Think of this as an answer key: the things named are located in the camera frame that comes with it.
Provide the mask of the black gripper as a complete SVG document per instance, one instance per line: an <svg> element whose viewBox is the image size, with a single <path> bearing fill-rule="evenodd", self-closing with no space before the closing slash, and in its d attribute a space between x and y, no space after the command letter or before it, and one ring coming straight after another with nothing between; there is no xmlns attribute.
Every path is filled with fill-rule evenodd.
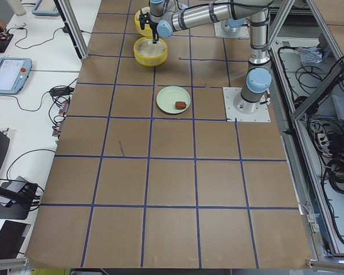
<svg viewBox="0 0 344 275"><path fill-rule="evenodd" d="M150 17L150 13L143 13L142 11L139 14L139 24L142 30L145 29L146 25L149 25L149 28L153 33L153 44L156 44L159 41L159 35L157 32L157 23L153 22Z"/></svg>

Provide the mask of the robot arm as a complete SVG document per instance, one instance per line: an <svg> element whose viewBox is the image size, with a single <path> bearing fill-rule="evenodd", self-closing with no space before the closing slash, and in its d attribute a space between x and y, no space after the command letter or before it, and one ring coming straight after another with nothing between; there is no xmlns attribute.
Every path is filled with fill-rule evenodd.
<svg viewBox="0 0 344 275"><path fill-rule="evenodd" d="M272 1L210 1L186 6L179 1L150 1L149 11L140 13L141 28L149 25L152 38L171 37L174 32L209 23L220 23L223 30L237 32L249 23L250 55L246 82L234 98L234 107L241 113L257 111L262 95L269 88L272 76L268 55L269 7Z"/></svg>

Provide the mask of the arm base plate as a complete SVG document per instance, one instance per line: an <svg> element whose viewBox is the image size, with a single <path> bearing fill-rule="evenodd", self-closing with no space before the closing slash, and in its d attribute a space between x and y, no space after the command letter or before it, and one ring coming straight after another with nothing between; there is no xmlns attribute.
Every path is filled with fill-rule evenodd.
<svg viewBox="0 0 344 275"><path fill-rule="evenodd" d="M270 123L265 95L260 101L249 103L241 97L241 87L223 87L226 120L228 122Z"/></svg>

